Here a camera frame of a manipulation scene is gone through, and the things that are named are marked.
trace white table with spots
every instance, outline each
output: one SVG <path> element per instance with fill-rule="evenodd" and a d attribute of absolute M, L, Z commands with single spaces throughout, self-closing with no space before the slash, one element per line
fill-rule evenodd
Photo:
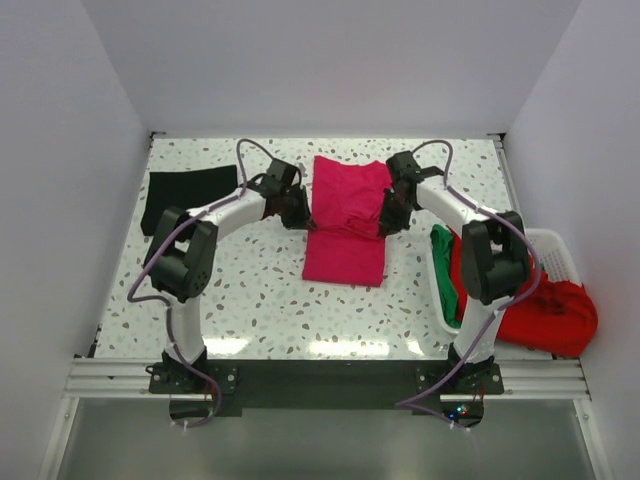
<path fill-rule="evenodd" d="M 299 165 L 312 189 L 315 155 L 347 164 L 384 162 L 421 139 L 257 139 L 276 157 Z M 491 140 L 450 140 L 451 180 L 498 210 L 511 209 Z M 156 139 L 140 187 L 116 278 L 102 317 L 95 356 L 159 358 L 165 346 L 164 309 L 158 302 L 129 304 L 127 291 L 149 247 L 140 229 L 150 171 L 186 171 L 236 163 L 235 139 Z M 269 164 L 245 146 L 249 177 Z M 422 166 L 444 167 L 441 146 L 423 149 Z M 439 326 L 425 267 L 434 223 L 429 212 L 412 216 L 411 229 L 386 240 L 384 281 L 365 288 L 304 281 L 306 232 L 287 231 L 279 218 L 247 225 L 222 239 L 213 278 L 201 301 L 209 357 L 238 359 L 442 359 L 453 337 Z M 152 293 L 148 278 L 139 293 Z M 498 359 L 549 359 L 544 352 L 498 343 Z"/>

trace laundry basket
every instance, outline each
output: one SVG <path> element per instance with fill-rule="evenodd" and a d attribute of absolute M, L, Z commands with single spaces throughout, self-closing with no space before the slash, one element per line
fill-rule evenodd
<path fill-rule="evenodd" d="M 543 265 L 545 272 L 549 275 L 549 280 L 552 282 L 568 280 L 576 285 L 582 285 L 576 266 L 573 263 L 573 259 L 571 258 L 569 250 L 560 235 L 553 230 L 545 230 L 542 228 L 527 228 L 526 235 L 531 241 L 533 247 L 536 249 L 536 252 L 538 252 L 540 263 Z M 440 303 L 440 292 L 438 290 L 438 281 L 436 279 L 436 269 L 433 264 L 431 239 L 428 239 L 427 241 L 425 263 L 427 265 L 427 276 L 429 278 L 431 295 L 433 297 L 433 306 L 436 310 L 438 323 L 445 331 L 456 335 L 459 329 L 447 325 L 447 322 L 444 321 L 444 315 L 442 314 L 442 304 Z"/>

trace wall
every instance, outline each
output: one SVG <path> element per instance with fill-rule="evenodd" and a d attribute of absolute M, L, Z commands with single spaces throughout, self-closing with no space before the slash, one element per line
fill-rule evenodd
<path fill-rule="evenodd" d="M 37 476 L 95 334 L 146 134 L 77 0 L 0 5 L 0 477 Z"/>
<path fill-rule="evenodd" d="M 598 307 L 582 359 L 620 479 L 640 439 L 638 18 L 635 0 L 583 0 L 506 142 L 525 218 L 568 241 Z"/>
<path fill-rule="evenodd" d="M 504 132 L 579 0 L 84 0 L 142 120 L 185 135 Z"/>

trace terrazzo surface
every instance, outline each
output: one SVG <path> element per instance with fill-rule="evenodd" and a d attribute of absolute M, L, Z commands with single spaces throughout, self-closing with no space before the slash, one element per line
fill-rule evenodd
<path fill-rule="evenodd" d="M 257 139 L 275 156 L 304 171 L 310 196 L 315 155 L 347 164 L 385 161 L 422 139 Z M 451 181 L 498 210 L 510 208 L 500 163 L 490 140 L 450 140 Z M 156 358 L 165 345 L 158 302 L 129 304 L 127 291 L 149 247 L 140 229 L 150 171 L 185 171 L 236 162 L 236 139 L 156 139 L 140 186 L 133 220 L 102 317 L 96 357 Z M 243 148 L 251 177 L 268 158 Z M 422 166 L 444 167 L 440 146 L 423 149 Z M 442 330 L 428 285 L 425 243 L 439 219 L 414 214 L 411 229 L 388 237 L 380 288 L 303 281 L 306 233 L 287 231 L 279 218 L 237 230 L 218 244 L 214 276 L 201 302 L 202 333 L 210 357 L 241 359 L 440 359 L 453 337 Z M 140 293 L 151 293 L 146 279 Z M 502 359 L 549 359 L 543 352 L 500 343 Z"/>

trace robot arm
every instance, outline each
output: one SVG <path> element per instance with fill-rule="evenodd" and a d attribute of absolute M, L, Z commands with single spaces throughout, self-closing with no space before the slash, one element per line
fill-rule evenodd
<path fill-rule="evenodd" d="M 461 276 L 470 299 L 460 332 L 449 349 L 450 360 L 457 363 L 481 334 L 488 315 L 510 300 L 529 278 L 531 271 L 526 246 L 511 230 L 469 208 L 447 191 L 442 170 L 437 167 L 420 168 L 411 152 L 394 155 L 387 160 L 387 167 L 392 188 L 385 191 L 380 216 L 381 235 L 408 229 L 413 211 L 429 210 L 462 238 Z M 477 203 L 471 198 L 469 200 L 472 204 Z M 517 213 L 498 215 L 524 231 Z M 480 367 L 493 362 L 495 338 L 503 315 L 503 311 L 496 312 L 496 319 L 482 333 L 467 364 Z"/>
<path fill-rule="evenodd" d="M 211 279 L 217 242 L 244 225 L 279 215 L 287 229 L 315 228 L 309 211 L 305 187 L 294 184 L 297 167 L 274 159 L 268 170 L 229 197 L 237 198 L 206 213 L 211 205 L 182 210 L 167 209 L 158 223 L 144 264 L 146 265 L 167 237 L 189 218 L 203 215 L 176 240 L 188 241 L 186 250 L 176 242 L 167 248 L 149 272 L 152 286 L 171 294 L 172 330 L 175 344 L 190 364 L 206 359 L 200 331 L 200 295 Z M 174 342 L 169 341 L 163 357 L 179 361 Z"/>

